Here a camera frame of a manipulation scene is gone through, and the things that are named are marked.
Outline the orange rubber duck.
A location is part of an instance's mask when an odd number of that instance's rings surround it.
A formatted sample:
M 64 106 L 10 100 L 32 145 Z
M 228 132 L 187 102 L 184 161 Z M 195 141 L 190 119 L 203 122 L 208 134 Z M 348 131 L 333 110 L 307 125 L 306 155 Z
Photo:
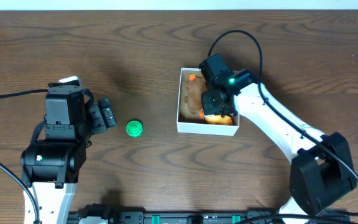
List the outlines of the orange rubber duck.
M 233 120 L 228 115 L 210 115 L 206 116 L 203 113 L 203 110 L 199 111 L 199 117 L 203 120 L 205 120 L 208 124 L 216 124 L 216 125 L 226 125 L 226 126 L 232 126 Z

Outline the green ball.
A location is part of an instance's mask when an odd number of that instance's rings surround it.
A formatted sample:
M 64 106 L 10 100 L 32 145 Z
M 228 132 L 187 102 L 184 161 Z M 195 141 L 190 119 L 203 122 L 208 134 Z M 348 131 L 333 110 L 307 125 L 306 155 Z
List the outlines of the green ball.
M 126 133 L 132 138 L 138 138 L 143 133 L 143 125 L 139 120 L 132 120 L 126 125 Z

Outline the brown plush bear with orange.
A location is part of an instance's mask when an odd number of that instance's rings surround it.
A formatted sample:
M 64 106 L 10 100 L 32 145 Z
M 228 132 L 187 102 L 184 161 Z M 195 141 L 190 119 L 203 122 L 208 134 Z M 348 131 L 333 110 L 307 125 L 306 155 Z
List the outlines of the brown plush bear with orange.
M 180 114 L 188 120 L 204 120 L 201 94 L 208 91 L 206 80 L 195 73 L 183 76 L 180 100 Z

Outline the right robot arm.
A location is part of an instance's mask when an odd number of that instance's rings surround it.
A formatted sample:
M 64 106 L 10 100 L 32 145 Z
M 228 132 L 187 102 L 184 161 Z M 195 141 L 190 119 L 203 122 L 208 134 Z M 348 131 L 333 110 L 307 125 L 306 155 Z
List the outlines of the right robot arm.
M 202 93 L 204 113 L 238 113 L 260 128 L 289 160 L 290 193 L 279 210 L 284 223 L 307 223 L 357 186 L 349 143 L 308 125 L 270 95 L 248 70 L 231 70 L 218 54 L 199 65 L 210 90 Z

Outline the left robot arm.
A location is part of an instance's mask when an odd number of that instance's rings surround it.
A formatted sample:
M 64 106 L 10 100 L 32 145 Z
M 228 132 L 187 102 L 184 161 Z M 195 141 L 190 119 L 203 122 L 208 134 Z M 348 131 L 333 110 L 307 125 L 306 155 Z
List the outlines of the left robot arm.
M 77 85 L 56 85 L 46 96 L 46 115 L 37 125 L 21 155 L 25 197 L 25 222 L 36 213 L 37 223 L 66 223 L 86 149 L 92 135 L 116 125 L 107 98 Z

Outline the white cardboard box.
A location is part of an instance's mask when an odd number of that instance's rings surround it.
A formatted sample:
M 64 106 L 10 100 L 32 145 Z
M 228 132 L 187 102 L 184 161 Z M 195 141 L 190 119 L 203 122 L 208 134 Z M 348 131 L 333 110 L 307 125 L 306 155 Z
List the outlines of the white cardboard box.
M 197 77 L 203 78 L 198 68 L 181 68 L 180 71 L 180 83 L 177 100 L 177 131 L 179 133 L 190 133 L 190 134 L 212 134 L 222 136 L 233 136 L 240 126 L 239 115 L 233 117 L 233 124 L 231 126 L 223 124 L 208 124 L 204 120 L 200 119 L 199 115 L 197 118 L 187 118 L 188 107 L 185 104 L 185 96 L 187 95 L 186 84 L 189 82 L 189 76 L 196 75 Z

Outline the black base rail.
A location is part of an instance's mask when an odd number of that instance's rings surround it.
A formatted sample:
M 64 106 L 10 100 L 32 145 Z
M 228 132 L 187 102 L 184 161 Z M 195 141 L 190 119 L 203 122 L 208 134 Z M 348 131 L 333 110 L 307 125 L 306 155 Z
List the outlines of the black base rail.
M 209 224 L 209 223 L 350 223 L 350 217 L 333 210 L 324 212 L 319 220 L 272 218 L 277 212 L 258 209 L 241 212 L 146 212 L 143 210 L 115 209 L 108 205 L 87 205 L 79 212 L 68 214 L 67 223 L 107 224 Z

